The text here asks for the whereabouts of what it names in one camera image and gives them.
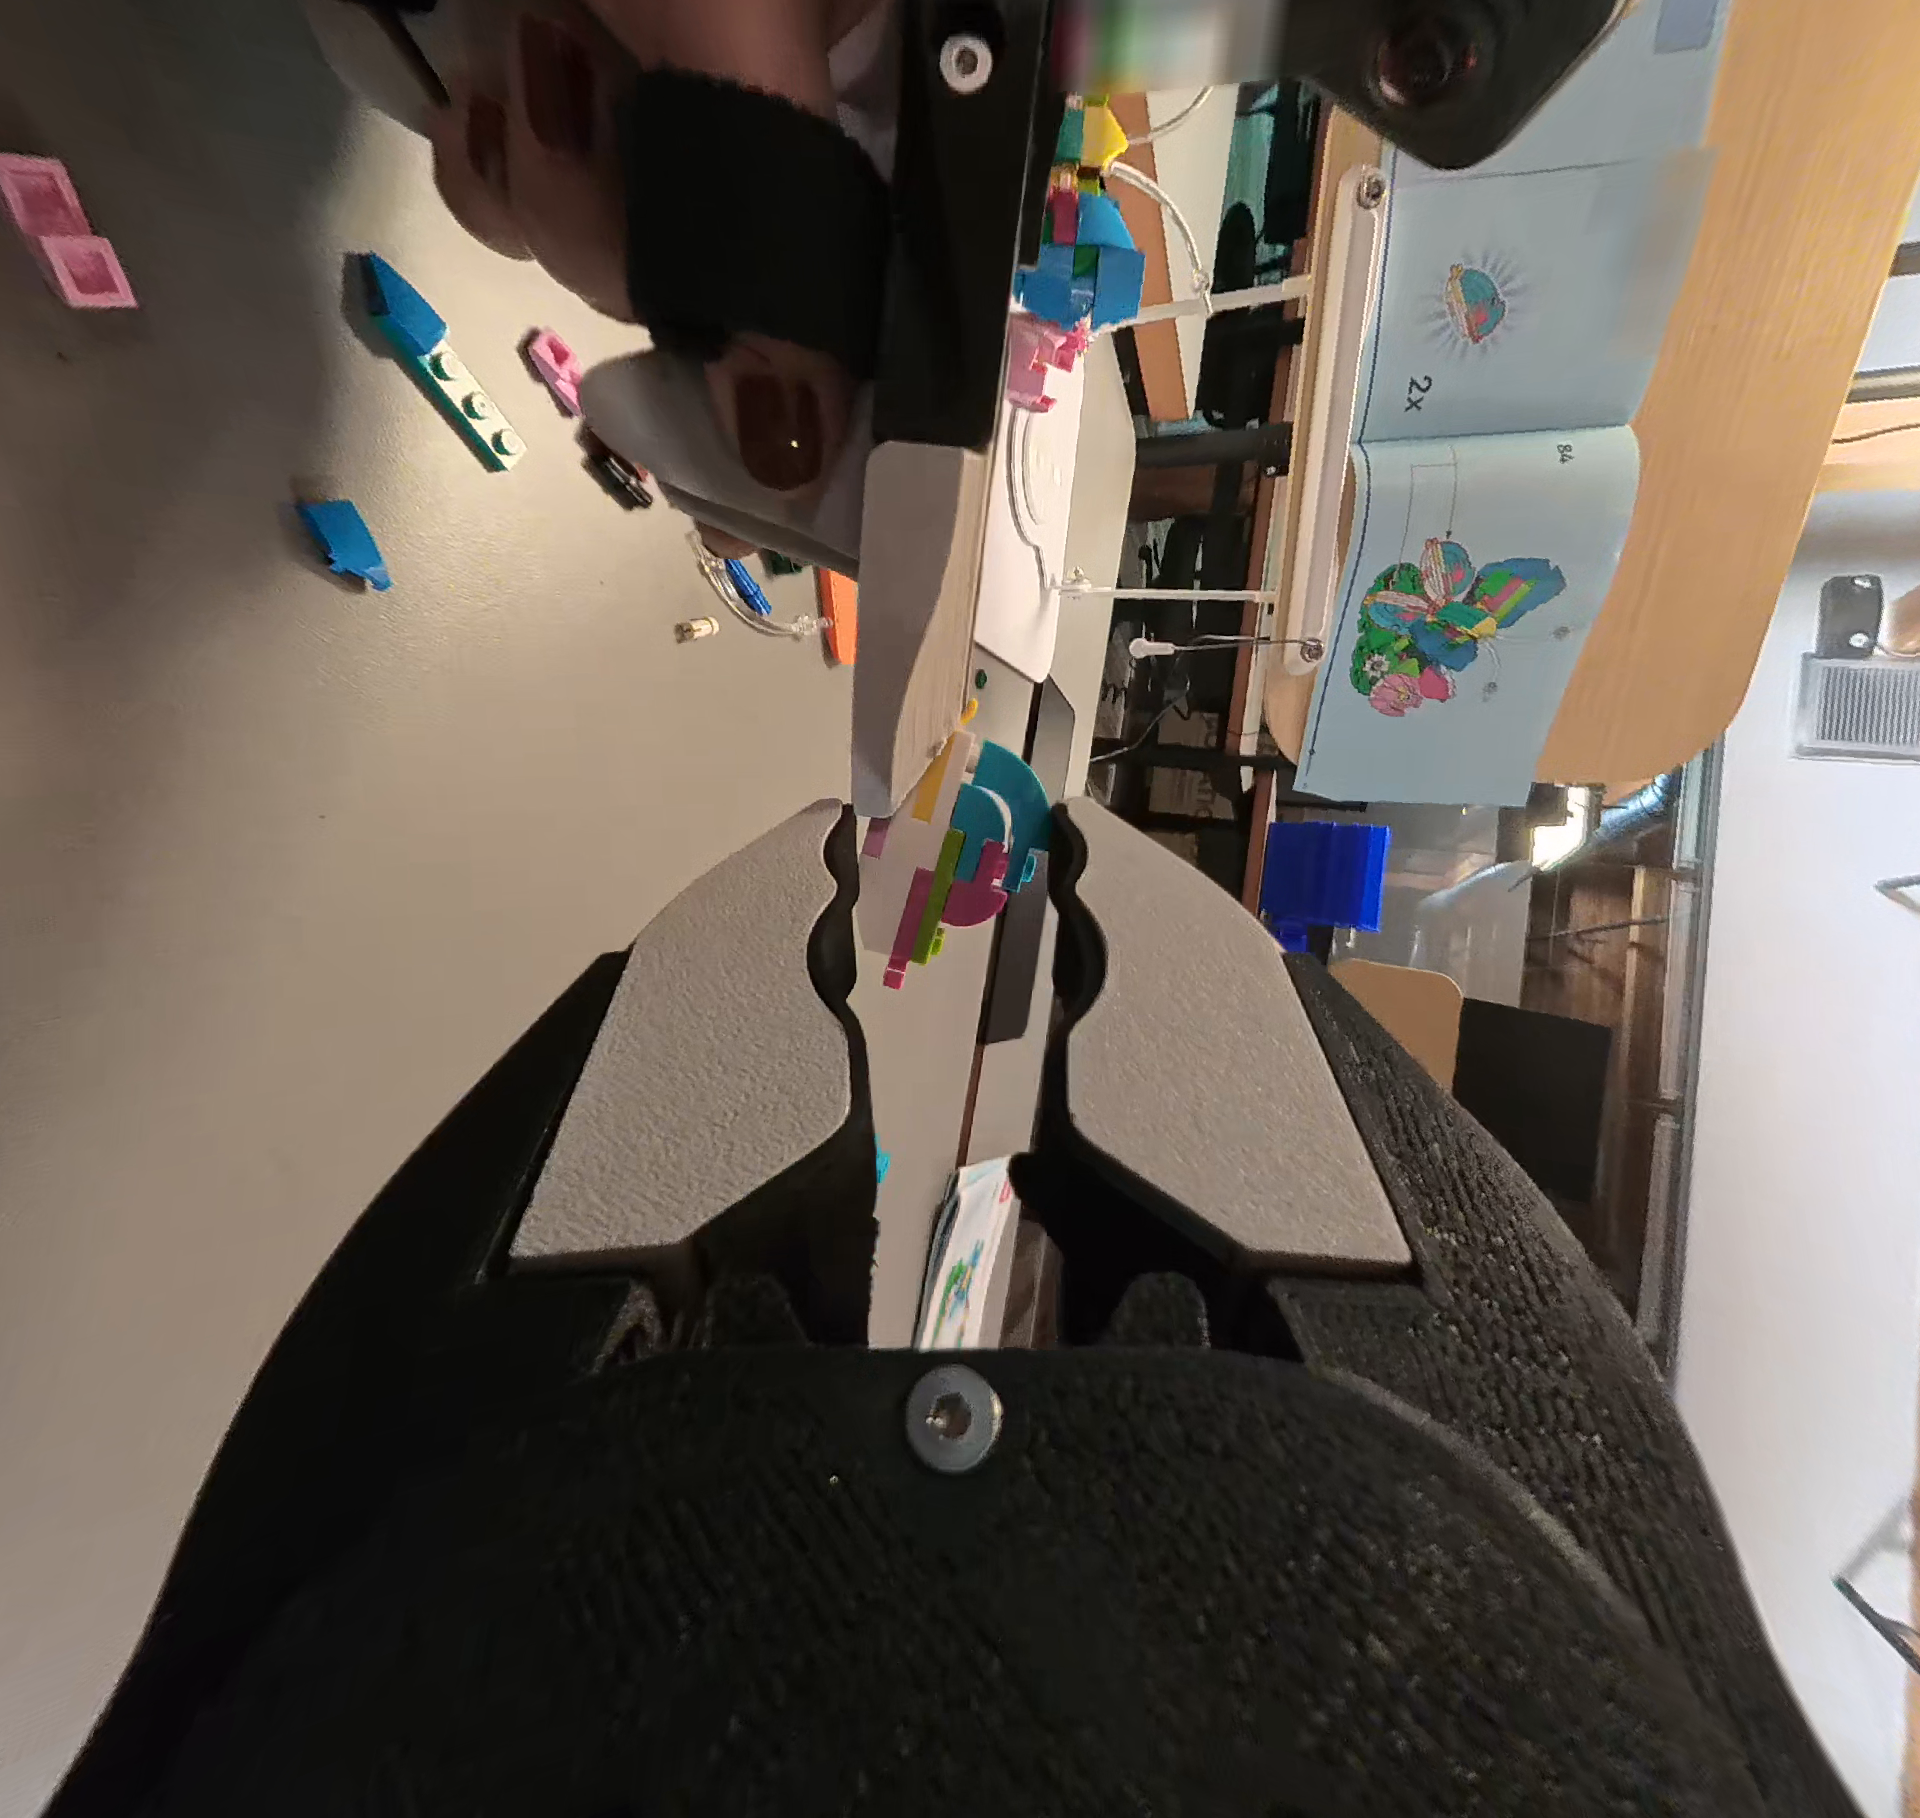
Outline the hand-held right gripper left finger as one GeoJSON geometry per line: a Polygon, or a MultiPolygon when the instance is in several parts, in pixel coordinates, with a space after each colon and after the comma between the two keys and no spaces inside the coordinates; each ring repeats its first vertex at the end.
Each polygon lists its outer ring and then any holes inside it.
{"type": "Polygon", "coordinates": [[[667,1254],[838,1129],[867,1142],[859,813],[802,801],[630,948],[514,1260],[667,1254]]]}

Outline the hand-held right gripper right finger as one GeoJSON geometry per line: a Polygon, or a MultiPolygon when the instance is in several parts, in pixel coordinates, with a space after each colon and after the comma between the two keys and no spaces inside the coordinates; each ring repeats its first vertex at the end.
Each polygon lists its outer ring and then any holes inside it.
{"type": "Polygon", "coordinates": [[[1050,813],[1056,1029],[1022,1206],[1072,1260],[1407,1273],[1284,948],[1093,795],[1050,813]]]}

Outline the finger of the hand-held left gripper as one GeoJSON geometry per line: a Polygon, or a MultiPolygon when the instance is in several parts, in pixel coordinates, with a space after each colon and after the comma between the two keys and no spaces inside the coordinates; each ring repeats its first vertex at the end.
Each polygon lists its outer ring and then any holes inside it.
{"type": "Polygon", "coordinates": [[[989,460],[879,440],[864,473],[850,809],[893,813],[969,704],[989,460]]]}

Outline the turquoise round lego piece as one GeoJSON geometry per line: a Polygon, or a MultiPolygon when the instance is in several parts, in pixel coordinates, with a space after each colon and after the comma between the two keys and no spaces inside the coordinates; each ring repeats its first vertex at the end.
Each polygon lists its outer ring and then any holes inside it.
{"type": "Polygon", "coordinates": [[[1004,894],[1022,894],[1050,846],[1050,795],[1015,748],[980,745],[946,826],[969,836],[954,883],[980,883],[985,846],[1004,846],[1004,894]]]}

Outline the multicoloured lego assembly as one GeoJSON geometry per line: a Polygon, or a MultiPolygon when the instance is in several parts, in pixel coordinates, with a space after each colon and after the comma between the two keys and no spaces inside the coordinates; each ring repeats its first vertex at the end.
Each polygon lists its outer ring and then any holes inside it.
{"type": "Polygon", "coordinates": [[[954,928],[985,928],[1038,894],[1004,894],[1004,846],[985,846],[980,883],[954,883],[969,836],[946,826],[980,745],[1004,745],[985,716],[989,685],[980,675],[962,727],[932,748],[932,769],[909,783],[893,813],[878,813],[859,846],[859,941],[878,958],[879,992],[909,992],[954,928]]]}

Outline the blue yellow lego assembly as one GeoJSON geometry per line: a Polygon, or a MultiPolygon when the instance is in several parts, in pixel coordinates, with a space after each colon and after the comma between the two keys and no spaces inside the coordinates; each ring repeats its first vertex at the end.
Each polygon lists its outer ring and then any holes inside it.
{"type": "Polygon", "coordinates": [[[1008,405],[1050,411],[1056,376],[1075,376],[1093,330],[1141,315],[1141,246],[1121,225],[1112,173],[1129,138],[1105,95],[1072,95],[1044,170],[1038,251],[1015,275],[1008,306],[1008,405]]]}

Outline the closed lego instruction leaflet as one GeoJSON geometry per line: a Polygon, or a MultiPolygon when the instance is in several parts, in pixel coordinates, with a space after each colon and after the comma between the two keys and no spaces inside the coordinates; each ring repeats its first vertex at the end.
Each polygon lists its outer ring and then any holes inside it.
{"type": "Polygon", "coordinates": [[[1015,1254],[1022,1196],[1015,1157],[980,1157],[946,1181],[946,1196],[932,1227],[922,1298],[919,1298],[919,1351],[975,1351],[997,1345],[997,1273],[1015,1254]]]}

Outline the teal lego plate with slope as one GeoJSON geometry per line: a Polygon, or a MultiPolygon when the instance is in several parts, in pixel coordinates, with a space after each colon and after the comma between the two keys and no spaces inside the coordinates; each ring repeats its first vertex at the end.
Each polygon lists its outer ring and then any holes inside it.
{"type": "Polygon", "coordinates": [[[465,370],[465,358],[452,351],[437,302],[383,251],[359,251],[359,284],[363,284],[375,330],[388,341],[400,370],[421,385],[421,400],[462,429],[462,440],[488,473],[514,473],[523,440],[503,414],[503,405],[483,393],[483,378],[465,370]]]}

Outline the blue lego slope piece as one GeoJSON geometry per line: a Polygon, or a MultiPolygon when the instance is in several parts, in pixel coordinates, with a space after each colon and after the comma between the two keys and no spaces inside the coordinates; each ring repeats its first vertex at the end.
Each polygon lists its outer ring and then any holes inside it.
{"type": "Polygon", "coordinates": [[[391,593],[391,567],[388,567],[383,537],[371,532],[359,500],[299,500],[299,517],[335,574],[344,574],[371,593],[391,593]]]}

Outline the open lego instruction booklet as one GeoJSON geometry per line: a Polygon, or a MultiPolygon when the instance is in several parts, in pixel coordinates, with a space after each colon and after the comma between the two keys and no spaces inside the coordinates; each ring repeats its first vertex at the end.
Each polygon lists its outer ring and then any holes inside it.
{"type": "Polygon", "coordinates": [[[1484,165],[1384,153],[1308,795],[1522,801],[1639,515],[1726,0],[1642,0],[1484,165]]]}

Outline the pink lego brick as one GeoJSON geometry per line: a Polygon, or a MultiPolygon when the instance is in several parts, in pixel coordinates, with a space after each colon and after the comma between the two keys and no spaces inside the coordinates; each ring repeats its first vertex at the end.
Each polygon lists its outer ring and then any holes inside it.
{"type": "Polygon", "coordinates": [[[17,243],[65,306],[137,306],[121,251],[112,246],[112,238],[90,230],[59,156],[6,153],[0,201],[17,243]]]}

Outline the blue plastic bin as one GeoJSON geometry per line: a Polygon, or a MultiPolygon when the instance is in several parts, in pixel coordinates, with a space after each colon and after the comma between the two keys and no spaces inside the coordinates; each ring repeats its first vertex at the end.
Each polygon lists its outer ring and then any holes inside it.
{"type": "Polygon", "coordinates": [[[1256,919],[1284,955],[1308,955],[1317,928],[1384,928],[1392,883],[1384,823],[1268,823],[1256,919]]]}

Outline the black box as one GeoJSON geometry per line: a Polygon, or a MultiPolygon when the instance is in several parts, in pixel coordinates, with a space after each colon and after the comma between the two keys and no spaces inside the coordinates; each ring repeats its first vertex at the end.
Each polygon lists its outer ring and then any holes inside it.
{"type": "Polygon", "coordinates": [[[1454,1100],[1551,1196],[1592,1200],[1613,1029],[1512,1002],[1461,1002],[1454,1100]]]}

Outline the wooden book stand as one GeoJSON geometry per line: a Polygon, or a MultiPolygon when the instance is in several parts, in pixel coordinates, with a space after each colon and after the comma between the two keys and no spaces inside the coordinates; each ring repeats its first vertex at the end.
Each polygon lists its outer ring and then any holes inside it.
{"type": "Polygon", "coordinates": [[[1920,0],[1726,0],[1639,515],[1534,781],[1648,781],[1740,704],[1913,201],[1920,0]]]}

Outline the metal duct pipe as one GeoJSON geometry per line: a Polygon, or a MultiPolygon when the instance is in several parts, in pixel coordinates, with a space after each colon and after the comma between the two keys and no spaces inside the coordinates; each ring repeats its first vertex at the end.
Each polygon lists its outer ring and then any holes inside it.
{"type": "Polygon", "coordinates": [[[1557,878],[1557,867],[1592,862],[1608,849],[1642,846],[1648,836],[1678,826],[1678,809],[1685,809],[1685,769],[1639,783],[1617,801],[1603,801],[1588,836],[1570,849],[1534,857],[1530,878],[1557,878]]]}

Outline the white wall vent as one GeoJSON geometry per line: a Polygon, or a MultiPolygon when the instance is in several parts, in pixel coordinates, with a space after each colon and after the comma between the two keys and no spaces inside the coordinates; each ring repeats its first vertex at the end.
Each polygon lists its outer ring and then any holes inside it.
{"type": "Polygon", "coordinates": [[[1920,658],[1798,658],[1794,754],[1920,761],[1920,658]]]}

